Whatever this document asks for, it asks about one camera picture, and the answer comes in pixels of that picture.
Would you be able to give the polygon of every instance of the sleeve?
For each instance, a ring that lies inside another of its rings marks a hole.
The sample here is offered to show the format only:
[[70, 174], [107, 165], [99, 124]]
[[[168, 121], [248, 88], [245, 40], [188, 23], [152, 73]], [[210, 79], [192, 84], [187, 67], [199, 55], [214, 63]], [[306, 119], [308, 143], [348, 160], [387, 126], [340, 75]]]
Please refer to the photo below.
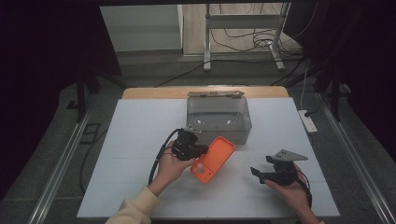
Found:
[[149, 216], [160, 202], [145, 186], [136, 197], [125, 199], [120, 210], [106, 224], [149, 224]]

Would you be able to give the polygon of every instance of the transparent plastic box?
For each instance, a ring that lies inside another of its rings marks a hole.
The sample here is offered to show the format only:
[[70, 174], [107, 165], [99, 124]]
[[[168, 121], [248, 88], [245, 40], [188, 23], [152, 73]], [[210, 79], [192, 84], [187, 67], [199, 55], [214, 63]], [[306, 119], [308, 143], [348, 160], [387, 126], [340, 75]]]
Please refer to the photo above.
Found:
[[210, 145], [222, 136], [235, 145], [244, 145], [251, 130], [245, 97], [189, 97], [187, 126], [196, 133], [197, 144]]

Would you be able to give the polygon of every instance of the white tabletop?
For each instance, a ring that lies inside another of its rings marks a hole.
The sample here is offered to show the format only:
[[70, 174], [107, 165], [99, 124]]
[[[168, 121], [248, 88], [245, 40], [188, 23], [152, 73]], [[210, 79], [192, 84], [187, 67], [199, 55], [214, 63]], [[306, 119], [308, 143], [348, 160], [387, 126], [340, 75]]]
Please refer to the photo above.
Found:
[[[273, 172], [265, 156], [282, 148], [308, 157], [296, 164], [309, 179], [314, 213], [340, 216], [293, 100], [257, 98], [247, 103], [253, 126], [247, 143], [236, 146], [207, 184], [186, 169], [160, 195], [163, 202], [151, 217], [293, 217], [281, 196], [250, 172], [250, 166]], [[119, 100], [78, 217], [110, 217], [125, 198], [135, 196], [148, 183], [161, 145], [174, 129], [185, 127], [186, 117], [186, 99]]]

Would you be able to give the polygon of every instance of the orange phone case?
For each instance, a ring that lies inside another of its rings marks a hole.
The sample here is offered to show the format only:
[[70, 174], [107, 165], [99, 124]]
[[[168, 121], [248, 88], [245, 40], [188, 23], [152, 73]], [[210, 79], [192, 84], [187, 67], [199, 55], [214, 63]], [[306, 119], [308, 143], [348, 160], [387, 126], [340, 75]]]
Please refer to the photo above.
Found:
[[219, 136], [210, 144], [206, 154], [201, 155], [192, 165], [190, 171], [201, 182], [207, 183], [233, 154], [234, 150], [233, 143]]

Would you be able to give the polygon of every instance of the power strip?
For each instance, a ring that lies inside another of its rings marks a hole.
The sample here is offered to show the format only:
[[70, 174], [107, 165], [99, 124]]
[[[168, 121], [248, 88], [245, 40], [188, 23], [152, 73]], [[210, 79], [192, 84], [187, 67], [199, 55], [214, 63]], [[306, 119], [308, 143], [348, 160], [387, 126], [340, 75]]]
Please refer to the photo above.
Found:
[[317, 133], [318, 129], [314, 124], [314, 121], [310, 117], [305, 116], [306, 110], [299, 110], [298, 114], [300, 115], [301, 121], [305, 126], [305, 130], [307, 133]]

